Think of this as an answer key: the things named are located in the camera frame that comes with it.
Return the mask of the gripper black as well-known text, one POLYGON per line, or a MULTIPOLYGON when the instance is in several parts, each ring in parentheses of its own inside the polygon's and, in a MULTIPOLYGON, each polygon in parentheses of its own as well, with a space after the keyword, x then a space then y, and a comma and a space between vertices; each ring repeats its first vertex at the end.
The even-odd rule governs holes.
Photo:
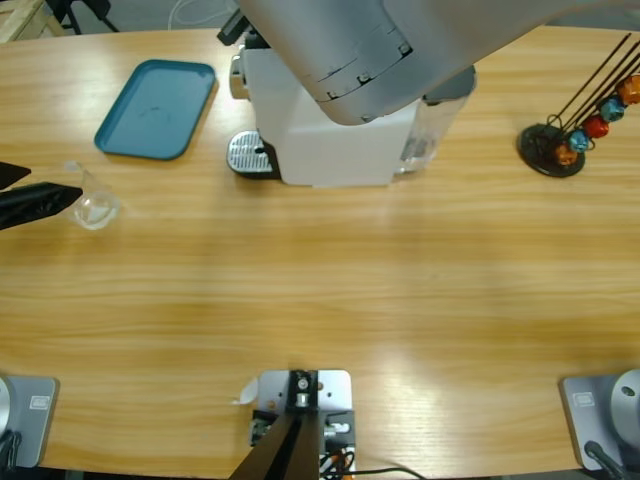
POLYGON ((233 45, 249 26, 250 22, 242 12, 234 12, 220 28, 217 38, 223 45, 233 45))

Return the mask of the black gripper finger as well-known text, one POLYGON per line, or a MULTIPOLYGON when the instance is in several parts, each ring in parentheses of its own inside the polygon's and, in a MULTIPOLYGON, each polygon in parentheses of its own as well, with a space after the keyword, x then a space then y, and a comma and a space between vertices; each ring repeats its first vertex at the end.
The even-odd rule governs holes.
POLYGON ((55 216, 83 195, 81 187, 40 182, 1 193, 1 229, 55 216))
POLYGON ((6 189, 30 174, 30 168, 0 162, 0 189, 6 189))

